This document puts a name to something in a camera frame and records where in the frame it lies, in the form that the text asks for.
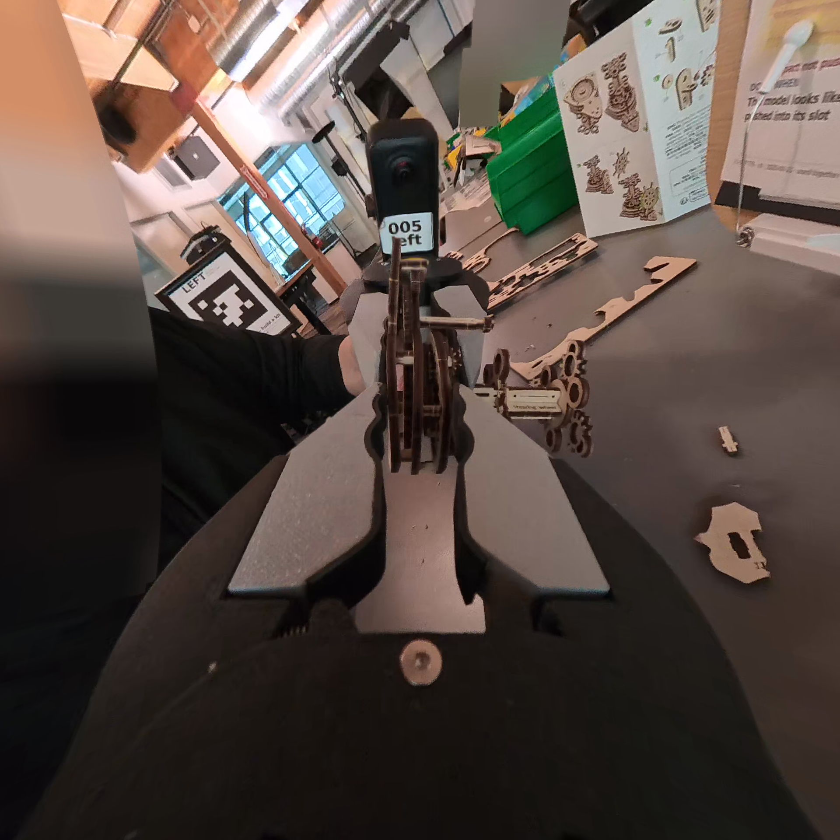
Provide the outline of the person's black shirt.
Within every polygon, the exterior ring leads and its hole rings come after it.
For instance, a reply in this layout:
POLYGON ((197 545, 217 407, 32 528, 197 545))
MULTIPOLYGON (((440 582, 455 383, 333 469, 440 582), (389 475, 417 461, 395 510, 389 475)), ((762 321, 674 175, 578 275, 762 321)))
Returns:
POLYGON ((290 452, 287 426, 300 422, 276 406, 164 404, 157 574, 272 459, 290 452))

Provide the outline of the black framed marker sign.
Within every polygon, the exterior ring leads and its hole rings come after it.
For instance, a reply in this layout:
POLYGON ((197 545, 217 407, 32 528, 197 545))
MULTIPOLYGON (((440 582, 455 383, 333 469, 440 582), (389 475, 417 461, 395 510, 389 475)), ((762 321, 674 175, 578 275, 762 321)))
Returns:
POLYGON ((232 248, 218 247, 154 293, 193 321, 266 335, 294 335, 301 322, 232 248))

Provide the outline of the green plastic bin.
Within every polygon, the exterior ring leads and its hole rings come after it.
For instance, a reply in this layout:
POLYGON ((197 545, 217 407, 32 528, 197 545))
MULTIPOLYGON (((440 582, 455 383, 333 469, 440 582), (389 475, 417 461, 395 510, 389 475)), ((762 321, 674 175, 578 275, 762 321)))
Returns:
POLYGON ((508 228, 528 236, 579 203, 560 112, 555 112, 487 165, 490 194, 508 228))

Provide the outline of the small wooden bracket piece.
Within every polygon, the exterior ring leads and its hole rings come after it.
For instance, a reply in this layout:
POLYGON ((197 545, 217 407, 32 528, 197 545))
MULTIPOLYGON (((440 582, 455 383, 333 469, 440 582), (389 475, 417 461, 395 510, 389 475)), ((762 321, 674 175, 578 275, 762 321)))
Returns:
POLYGON ((753 536, 761 532, 760 518, 738 502, 713 507, 707 529, 695 541, 709 550, 712 566, 744 584, 770 578, 767 561, 753 536))

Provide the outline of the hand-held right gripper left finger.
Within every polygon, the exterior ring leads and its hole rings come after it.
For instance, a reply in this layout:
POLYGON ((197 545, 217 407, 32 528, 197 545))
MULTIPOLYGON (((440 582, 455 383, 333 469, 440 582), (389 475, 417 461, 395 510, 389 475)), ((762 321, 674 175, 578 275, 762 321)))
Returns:
POLYGON ((381 387, 288 456, 227 586, 232 596, 359 603, 385 570, 381 387))

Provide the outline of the black softbox light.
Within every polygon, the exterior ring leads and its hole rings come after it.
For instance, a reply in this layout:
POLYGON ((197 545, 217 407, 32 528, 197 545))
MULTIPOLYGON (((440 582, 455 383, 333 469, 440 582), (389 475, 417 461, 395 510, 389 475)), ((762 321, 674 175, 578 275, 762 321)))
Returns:
POLYGON ((382 69, 382 62, 402 41, 408 40, 409 35, 410 27, 406 22, 384 20, 383 27, 340 76, 344 83, 352 85, 355 96, 377 119, 400 117, 411 105, 382 69))

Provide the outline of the wooden sheet with large cutouts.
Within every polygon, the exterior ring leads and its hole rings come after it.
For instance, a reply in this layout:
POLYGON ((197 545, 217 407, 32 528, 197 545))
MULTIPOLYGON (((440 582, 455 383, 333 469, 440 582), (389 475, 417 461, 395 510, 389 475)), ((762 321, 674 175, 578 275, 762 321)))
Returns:
POLYGON ((507 236, 519 234, 519 227, 512 227, 506 230, 503 234, 491 240, 484 248, 475 252, 474 255, 466 258, 461 252, 450 250, 444 255, 445 258, 455 259, 462 265, 464 270, 471 270, 475 273, 480 273, 484 268, 487 268, 490 263, 488 251, 496 243, 500 242, 507 236))

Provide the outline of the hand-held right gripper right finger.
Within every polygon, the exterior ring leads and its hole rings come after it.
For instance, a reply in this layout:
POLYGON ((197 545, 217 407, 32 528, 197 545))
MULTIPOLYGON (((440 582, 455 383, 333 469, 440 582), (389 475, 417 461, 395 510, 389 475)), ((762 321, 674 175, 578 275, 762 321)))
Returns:
POLYGON ((495 575, 538 599, 607 596, 550 457, 470 389, 458 389, 455 406, 455 572, 465 600, 495 575))

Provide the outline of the person's left forearm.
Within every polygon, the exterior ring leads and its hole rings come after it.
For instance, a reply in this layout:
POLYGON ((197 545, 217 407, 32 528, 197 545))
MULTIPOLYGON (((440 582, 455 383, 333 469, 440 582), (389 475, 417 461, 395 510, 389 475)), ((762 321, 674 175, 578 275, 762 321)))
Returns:
POLYGON ((358 393, 348 337, 295 339, 149 309, 170 464, 261 467, 291 450, 284 424, 335 413, 358 393))

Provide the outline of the white printed kit box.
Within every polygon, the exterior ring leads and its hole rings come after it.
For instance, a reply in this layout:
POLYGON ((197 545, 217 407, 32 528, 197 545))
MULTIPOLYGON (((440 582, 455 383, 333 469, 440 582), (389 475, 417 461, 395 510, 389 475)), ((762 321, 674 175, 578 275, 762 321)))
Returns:
POLYGON ((553 84, 588 238, 709 204, 719 1, 655 1, 559 66, 553 84))

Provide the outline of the wavy wooden sheet offcut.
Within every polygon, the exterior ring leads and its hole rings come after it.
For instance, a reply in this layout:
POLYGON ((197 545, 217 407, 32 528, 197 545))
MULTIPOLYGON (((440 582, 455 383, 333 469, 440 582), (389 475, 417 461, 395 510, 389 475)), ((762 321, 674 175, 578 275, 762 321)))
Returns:
POLYGON ((513 362, 511 370, 529 382, 535 382, 540 372, 547 365, 557 364, 564 353, 577 343, 581 347, 591 342, 596 336, 609 329, 615 322, 639 307, 648 298, 663 290, 674 280, 697 267, 697 260, 685 257, 661 256, 651 258, 645 265, 648 274, 647 283, 635 290, 633 296, 615 297, 595 310, 595 315, 602 319, 593 327, 580 327, 572 330, 553 349, 529 362, 513 362))

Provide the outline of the wooden gear model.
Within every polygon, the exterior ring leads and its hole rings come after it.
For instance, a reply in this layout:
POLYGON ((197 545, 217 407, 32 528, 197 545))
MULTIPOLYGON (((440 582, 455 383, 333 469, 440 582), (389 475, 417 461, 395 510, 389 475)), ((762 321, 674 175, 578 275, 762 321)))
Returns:
MULTIPOLYGON (((494 318, 450 318, 421 313, 421 295, 426 290, 426 262, 401 261, 400 316, 397 363, 402 366, 404 384, 402 464, 419 472, 424 445, 437 473, 442 473, 455 444, 456 388, 465 384, 463 359, 456 331, 481 329, 489 333, 494 318)), ((382 369, 385 378, 385 338, 382 369)), ((499 350, 482 374, 477 390, 506 419, 532 419, 546 425, 546 443, 558 451, 564 429, 569 430, 574 452, 586 457, 592 451, 592 424, 585 412, 589 385, 584 377, 583 346, 572 344, 561 361, 547 365, 536 385, 510 387, 511 362, 507 350, 499 350)))

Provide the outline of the instruction sheet on stand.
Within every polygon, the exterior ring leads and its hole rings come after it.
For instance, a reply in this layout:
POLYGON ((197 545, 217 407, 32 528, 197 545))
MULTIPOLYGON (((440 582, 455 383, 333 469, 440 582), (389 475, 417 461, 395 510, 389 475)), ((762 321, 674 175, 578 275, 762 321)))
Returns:
POLYGON ((707 184, 739 246, 839 273, 839 2, 720 2, 707 184))

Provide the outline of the wooden sheet with rectangular cutout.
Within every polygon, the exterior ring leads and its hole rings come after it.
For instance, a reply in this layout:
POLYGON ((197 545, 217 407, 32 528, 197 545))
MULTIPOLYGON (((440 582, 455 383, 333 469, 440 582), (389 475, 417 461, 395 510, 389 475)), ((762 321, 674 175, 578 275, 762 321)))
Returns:
POLYGON ((593 254, 598 244, 582 234, 573 234, 526 264, 500 278, 490 289, 488 313, 506 307, 515 298, 550 280, 574 262, 593 254))

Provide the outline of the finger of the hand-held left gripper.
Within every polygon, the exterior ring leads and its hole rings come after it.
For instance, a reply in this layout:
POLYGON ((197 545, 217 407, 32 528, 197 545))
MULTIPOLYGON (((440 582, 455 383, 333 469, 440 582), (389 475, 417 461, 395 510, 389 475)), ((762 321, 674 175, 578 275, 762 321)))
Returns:
POLYGON ((388 310, 386 294, 360 296, 350 322, 350 339, 364 386, 352 391, 354 396, 363 390, 383 383, 383 338, 388 310))
MULTIPOLYGON (((433 292, 432 313, 440 317, 481 321, 487 317, 487 311, 469 287, 444 287, 433 292)), ((481 371, 485 334, 481 329, 459 329, 456 338, 463 359, 463 380, 469 387, 475 387, 481 371)))

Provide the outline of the black wall speaker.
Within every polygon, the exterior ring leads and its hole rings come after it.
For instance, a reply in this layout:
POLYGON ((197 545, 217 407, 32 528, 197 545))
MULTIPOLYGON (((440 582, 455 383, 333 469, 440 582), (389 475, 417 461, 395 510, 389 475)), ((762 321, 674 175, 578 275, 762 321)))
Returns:
POLYGON ((213 174, 219 159, 198 134, 190 134, 170 155, 172 162, 192 182, 201 181, 213 174))

